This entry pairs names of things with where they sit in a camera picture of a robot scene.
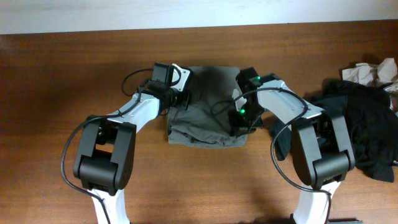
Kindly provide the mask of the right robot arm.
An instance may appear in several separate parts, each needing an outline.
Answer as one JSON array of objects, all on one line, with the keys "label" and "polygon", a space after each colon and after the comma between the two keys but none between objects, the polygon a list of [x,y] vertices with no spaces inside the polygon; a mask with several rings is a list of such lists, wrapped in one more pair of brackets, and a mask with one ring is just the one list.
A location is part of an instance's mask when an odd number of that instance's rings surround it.
[{"label": "right robot arm", "polygon": [[235,106],[229,122],[231,134],[249,134],[269,111],[291,133],[290,153],[301,183],[283,179],[300,190],[291,223],[329,223],[334,193],[355,167],[355,158],[344,116],[315,106],[294,93],[277,75],[259,76],[254,68],[241,70],[232,94]]}]

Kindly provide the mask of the grey shorts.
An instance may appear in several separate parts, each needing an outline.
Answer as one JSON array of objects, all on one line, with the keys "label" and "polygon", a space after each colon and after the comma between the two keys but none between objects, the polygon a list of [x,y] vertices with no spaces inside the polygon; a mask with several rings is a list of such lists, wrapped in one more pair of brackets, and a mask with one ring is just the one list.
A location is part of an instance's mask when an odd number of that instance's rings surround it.
[{"label": "grey shorts", "polygon": [[233,90],[240,90],[238,67],[192,66],[193,75],[187,90],[191,93],[188,109],[169,110],[167,115],[169,144],[221,149],[243,147],[248,137],[231,135],[228,101]]}]

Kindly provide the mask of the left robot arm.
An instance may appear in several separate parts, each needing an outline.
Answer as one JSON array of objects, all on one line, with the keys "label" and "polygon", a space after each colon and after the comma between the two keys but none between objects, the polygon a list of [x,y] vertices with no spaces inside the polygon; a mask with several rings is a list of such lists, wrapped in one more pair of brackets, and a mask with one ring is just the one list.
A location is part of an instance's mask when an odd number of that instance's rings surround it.
[{"label": "left robot arm", "polygon": [[73,175],[81,181],[80,192],[93,199],[99,223],[129,223],[124,189],[131,178],[136,134],[163,111],[187,109],[193,76],[189,68],[155,63],[131,99],[113,113],[91,115],[74,133],[81,138]]}]

